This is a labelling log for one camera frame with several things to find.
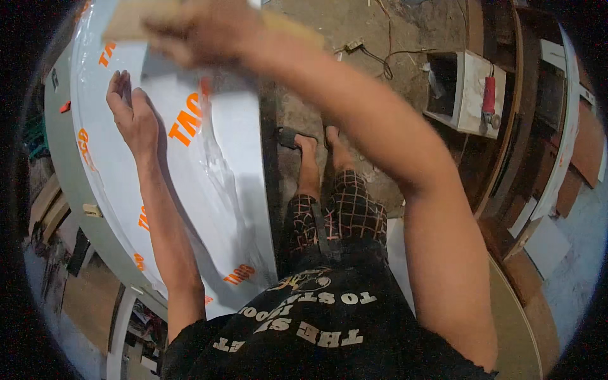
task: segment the right arm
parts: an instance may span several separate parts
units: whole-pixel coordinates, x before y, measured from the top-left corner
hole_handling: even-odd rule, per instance
[[[187,67],[237,61],[337,120],[407,199],[404,238],[420,324],[491,370],[497,344],[487,251],[441,138],[386,85],[294,37],[265,29],[242,3],[196,2],[184,7],[186,22],[149,23],[156,34],[152,48]]]

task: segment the concrete floor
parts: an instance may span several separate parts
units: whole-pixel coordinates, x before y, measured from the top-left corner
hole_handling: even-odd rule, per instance
[[[383,0],[383,4],[393,23],[393,51],[422,49],[454,51],[464,48],[466,28],[462,10],[465,8],[463,6],[461,10],[455,1],[426,1],[412,8],[402,4],[400,0]],[[264,8],[283,13],[321,33],[325,36],[327,51],[333,51],[363,37],[364,44],[371,53],[382,58],[388,54],[389,21],[375,0],[370,1],[369,7],[366,0],[271,0]],[[343,61],[372,76],[378,77],[382,74],[382,64],[362,52],[345,54]],[[394,79],[388,81],[380,78],[419,112],[422,111],[427,96],[427,73],[420,69],[425,62],[425,54],[395,55],[390,60]],[[277,124],[313,134],[319,142],[323,141],[320,114],[314,108],[279,86],[275,89],[275,96]],[[404,128],[407,128],[406,120],[404,120]],[[358,172],[368,182],[372,196],[385,205],[389,218],[400,216],[403,198],[395,183],[384,173],[374,170],[372,164],[353,147],[351,152],[356,158]],[[266,155],[267,158],[269,155],[275,156],[274,153],[268,152]],[[322,181],[324,177],[329,177],[325,175],[329,173],[325,167],[327,156],[327,150],[320,143],[316,158]],[[278,163],[275,167],[278,172],[274,175],[280,184],[278,193],[275,194],[278,199],[273,202],[272,194],[269,194],[269,198],[271,208],[275,206],[277,217],[282,220],[286,205],[297,188],[300,154],[298,151],[279,147],[276,157]]]

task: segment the red clip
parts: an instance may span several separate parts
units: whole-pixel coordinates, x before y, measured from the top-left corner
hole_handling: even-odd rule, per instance
[[[68,100],[66,102],[66,104],[61,106],[61,108],[59,109],[59,113],[64,114],[64,113],[68,112],[70,110],[70,108],[72,108],[72,102],[70,100]]]

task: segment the plaid shorts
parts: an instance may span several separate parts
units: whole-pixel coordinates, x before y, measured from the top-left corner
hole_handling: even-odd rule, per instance
[[[307,248],[318,246],[317,226],[311,205],[318,200],[310,195],[295,195],[287,206],[283,236],[286,239],[281,261],[297,261]],[[386,209],[375,202],[365,181],[354,170],[338,174],[334,191],[323,210],[325,233],[332,250],[340,240],[366,239],[386,246]]]

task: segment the protective plastic film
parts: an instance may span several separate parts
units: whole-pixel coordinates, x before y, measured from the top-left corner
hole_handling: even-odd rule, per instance
[[[91,3],[74,37],[72,115],[89,183],[133,265],[167,298],[135,161],[105,101],[112,74],[126,69],[159,116],[161,169],[206,286],[207,317],[233,313],[276,281],[257,87],[228,72],[182,71],[143,43],[102,44],[116,3]]]

